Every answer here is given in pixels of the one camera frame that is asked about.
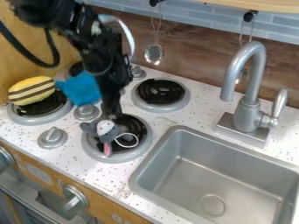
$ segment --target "white countertop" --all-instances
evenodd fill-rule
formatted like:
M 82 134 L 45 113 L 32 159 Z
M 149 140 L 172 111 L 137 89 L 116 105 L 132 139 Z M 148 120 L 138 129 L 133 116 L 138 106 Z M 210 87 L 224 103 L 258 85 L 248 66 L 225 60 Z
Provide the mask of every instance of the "white countertop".
M 228 136 L 222 136 L 213 130 L 224 112 L 234 112 L 242 94 L 235 93 L 233 102 L 224 102 L 219 98 L 220 88 L 218 87 L 148 68 L 143 69 L 147 72 L 147 79 L 156 77 L 170 78 L 184 83 L 191 91 L 191 101 L 183 109 L 167 114 L 154 114 L 135 107 L 130 100 L 130 90 L 142 80 L 133 81 L 126 87 L 126 94 L 122 97 L 123 112 L 141 117 L 149 122 L 150 127 L 153 129 L 154 139 L 148 152 L 169 127 L 185 125 L 206 134 L 242 145 L 248 149 L 299 165 L 298 109 L 286 107 L 283 110 L 279 126 L 270 132 L 268 145 L 264 149 L 259 149 Z M 261 100 L 261 109 L 264 112 L 269 113 L 271 107 L 272 103 L 270 101 Z M 5 105 L 0 107 L 0 137 L 17 146 L 17 149 L 24 154 L 105 195 L 149 221 L 167 224 L 190 223 L 160 206 L 135 195 L 129 190 L 128 178 L 148 152 L 131 162 L 104 164 L 90 158 L 82 150 L 80 145 L 82 134 L 79 127 L 80 122 L 73 118 L 73 112 L 56 122 L 30 127 L 17 125 L 10 121 L 6 109 Z M 69 135 L 68 141 L 54 150 L 39 148 L 37 144 L 38 136 L 53 126 L 65 130 Z

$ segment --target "faucet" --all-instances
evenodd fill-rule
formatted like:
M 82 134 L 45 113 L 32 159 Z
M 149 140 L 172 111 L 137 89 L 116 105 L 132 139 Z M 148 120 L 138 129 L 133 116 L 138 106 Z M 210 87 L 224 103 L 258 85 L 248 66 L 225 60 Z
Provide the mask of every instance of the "faucet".
M 253 41 L 242 46 L 228 66 L 221 90 L 221 100 L 225 102 L 233 100 L 236 81 L 244 65 L 251 57 L 254 58 L 254 64 L 251 69 L 246 94 L 240 99 L 233 114 L 234 128 L 243 133 L 255 131 L 259 127 L 269 129 L 276 126 L 288 99 L 288 91 L 281 89 L 273 103 L 271 115 L 261 111 L 261 104 L 257 96 L 267 56 L 264 45 Z

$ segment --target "faucet handle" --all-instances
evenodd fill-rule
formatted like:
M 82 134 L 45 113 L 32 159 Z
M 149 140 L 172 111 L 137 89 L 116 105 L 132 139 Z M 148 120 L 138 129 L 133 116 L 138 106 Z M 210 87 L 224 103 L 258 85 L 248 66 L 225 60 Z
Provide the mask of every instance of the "faucet handle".
M 272 118 L 278 118 L 283 110 L 283 108 L 286 106 L 288 101 L 288 90 L 287 89 L 281 89 L 276 98 L 273 102 L 272 106 Z
M 277 126 L 279 116 L 281 115 L 283 108 L 286 106 L 287 100 L 288 90 L 281 89 L 273 102 L 271 115 L 261 112 L 262 116 L 259 126 L 270 129 Z

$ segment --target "sink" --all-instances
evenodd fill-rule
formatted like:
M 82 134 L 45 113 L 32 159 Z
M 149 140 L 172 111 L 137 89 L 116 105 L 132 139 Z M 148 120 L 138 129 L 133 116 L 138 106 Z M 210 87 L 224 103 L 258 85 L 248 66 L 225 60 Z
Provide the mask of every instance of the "sink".
M 295 224 L 296 169 L 176 126 L 133 172 L 129 188 L 192 223 Z

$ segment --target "oven door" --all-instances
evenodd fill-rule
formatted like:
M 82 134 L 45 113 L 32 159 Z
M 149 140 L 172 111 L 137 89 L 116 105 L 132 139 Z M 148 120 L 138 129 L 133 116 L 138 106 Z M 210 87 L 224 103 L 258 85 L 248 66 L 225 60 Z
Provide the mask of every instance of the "oven door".
M 0 209 L 0 214 L 1 211 L 6 214 L 3 216 L 5 223 L 11 223 L 11 214 L 5 211 L 8 204 L 13 207 L 15 219 L 20 220 L 22 224 L 92 224 L 94 222 L 94 219 L 86 213 L 72 209 L 64 210 L 65 201 L 56 194 L 40 186 L 36 190 L 7 172 L 0 175 L 0 191 L 2 200 L 6 197 L 6 203 Z

